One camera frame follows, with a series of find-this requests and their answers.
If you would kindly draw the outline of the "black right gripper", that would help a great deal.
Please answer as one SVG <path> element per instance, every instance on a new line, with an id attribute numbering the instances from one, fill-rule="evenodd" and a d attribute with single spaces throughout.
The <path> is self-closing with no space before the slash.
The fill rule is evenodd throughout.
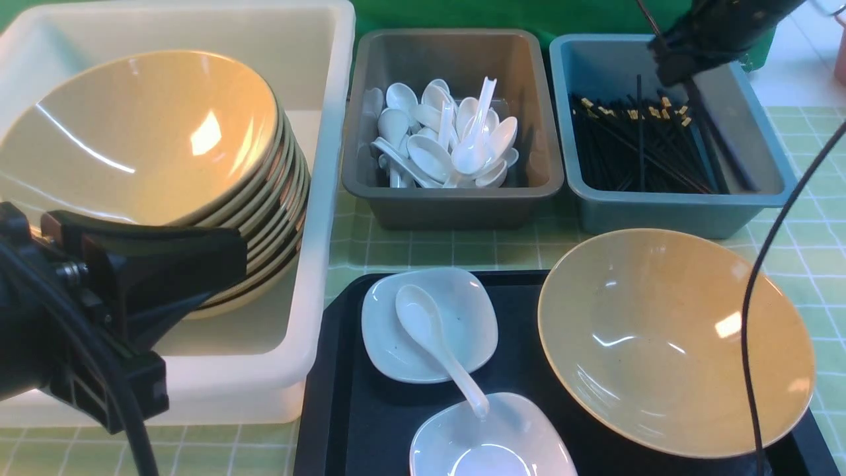
<path id="1" fill-rule="evenodd" d="M 740 60 L 800 1 L 694 1 L 674 23 L 656 34 L 648 48 L 665 87 L 684 84 L 698 73 Z"/>

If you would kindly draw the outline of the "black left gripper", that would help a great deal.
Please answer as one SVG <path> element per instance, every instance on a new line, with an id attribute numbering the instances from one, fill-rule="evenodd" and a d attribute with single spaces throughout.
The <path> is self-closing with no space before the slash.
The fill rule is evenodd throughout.
<path id="1" fill-rule="evenodd" d="M 214 295 L 245 279 L 247 243 L 229 228 L 129 225 L 58 210 L 37 241 L 27 218 L 2 203 L 2 242 L 24 269 L 2 266 L 2 398 L 36 389 L 87 415 L 109 433 L 123 430 L 105 385 L 73 348 L 55 315 L 23 284 L 48 274 L 90 320 L 139 405 L 142 420 L 169 410 L 166 368 L 150 349 Z"/>

